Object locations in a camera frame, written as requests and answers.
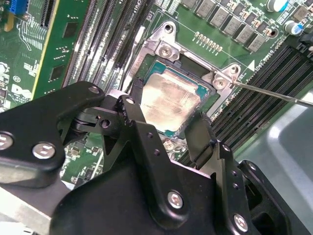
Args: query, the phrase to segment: screw head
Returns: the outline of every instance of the screw head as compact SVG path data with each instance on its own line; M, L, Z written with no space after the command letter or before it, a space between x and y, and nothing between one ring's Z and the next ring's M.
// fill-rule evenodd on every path
M133 98L127 97L126 101L130 104L135 104L135 101L133 100Z
M163 58L169 58L172 55L172 49L168 46L162 46L159 50L159 53Z
M167 195L167 200L175 209L180 209L183 206L182 197L176 192L170 191Z
M235 224L237 226L237 228L242 231L242 232L248 232L248 225L245 221L245 219L239 215L239 214L235 214L234 215L234 221L235 221Z
M54 147L49 143L39 143L33 147L33 155L39 159L49 159L55 154Z
M255 167L255 165L254 165L254 164L252 164L252 163L248 163L248 165L249 165L249 167L250 167L252 170L256 170L256 167Z
M217 78L214 79L213 86L216 90L222 90L227 86L227 83L223 78Z
M230 148L229 148L227 145L223 144L223 148L224 148L226 151L230 152Z
M95 93L95 94L100 93L100 91L97 87L89 87L88 90L91 91L92 93Z
M5 150L13 144L13 139L7 134L0 133L0 150Z

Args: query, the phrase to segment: screw hole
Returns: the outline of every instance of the screw hole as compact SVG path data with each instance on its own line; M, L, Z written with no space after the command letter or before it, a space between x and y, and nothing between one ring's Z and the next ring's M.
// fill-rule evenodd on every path
M165 32L166 33L172 33L173 32L173 27L171 25L167 24L165 26Z
M231 73L232 74L237 74L239 72L239 68L237 66L234 66L231 68Z
M104 119L102 122L101 122L101 126L102 128L108 128L110 126L111 122L107 119Z
M238 184L233 183L233 187L234 187L234 189L236 189L236 190L238 190L238 189L239 189Z
M155 150L155 155L160 156L160 151L158 149Z

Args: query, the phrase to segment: green pcb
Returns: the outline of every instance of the green pcb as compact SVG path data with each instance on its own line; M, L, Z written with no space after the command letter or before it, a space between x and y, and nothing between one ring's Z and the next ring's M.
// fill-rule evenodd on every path
M65 148L66 160L60 172L61 179L75 185L77 180L84 183L99 175L103 168L102 138L90 134L87 138Z
M61 88L89 1L29 0L19 15L10 4L0 1L2 111Z
M207 9L204 13L201 11L201 5L209 1L214 3L214 6L210 13ZM221 2L201 0L192 7L180 2L178 0L156 1L145 23L147 30L144 39L165 21L173 21L178 28L176 34L178 44L219 69L233 63L238 64L241 68L238 80L244 83L262 68L262 65L285 41L289 35L284 30L286 22L292 20L303 28L312 22L303 0L290 0L282 12L269 12L266 8L267 0ZM299 12L303 10L306 14L299 16ZM236 32L227 30L232 19L238 22ZM152 64L153 60L150 57L146 58L137 75L145 74ZM236 89L229 99L238 91L239 89Z

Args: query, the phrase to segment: black chip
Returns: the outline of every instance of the black chip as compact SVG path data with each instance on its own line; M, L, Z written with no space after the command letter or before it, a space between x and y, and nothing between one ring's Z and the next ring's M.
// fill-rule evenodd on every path
M230 2L230 0L221 0L222 6L227 6L227 4Z
M257 18L257 15L254 14L254 13L251 13L251 14L247 17L246 23L247 23L248 25L251 25L252 22L255 20L255 18Z
M0 97L6 98L7 90L0 89Z
M244 10L245 6L242 3L239 3L235 10L233 11L235 16L240 16L240 13Z
M311 6L313 4L313 0L307 0L304 4L306 6Z
M260 24L260 26L258 27L257 31L258 31L259 33L263 33L264 29L266 29L267 27L268 27L268 23L262 22L262 23Z
M52 69L49 81L59 79L62 76L64 69L65 69L65 65L59 65L57 67L54 67Z
M75 36L75 33L77 31L78 22L68 22L65 26L63 38L70 38Z

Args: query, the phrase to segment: capacitor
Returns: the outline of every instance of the capacitor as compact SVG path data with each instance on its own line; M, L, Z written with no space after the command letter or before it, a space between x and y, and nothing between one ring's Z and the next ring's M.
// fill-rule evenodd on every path
M302 33L303 25L296 23L294 21L287 21L285 23L284 30L293 36L297 36Z
M289 0L268 0L266 9L269 12L283 12L288 6Z

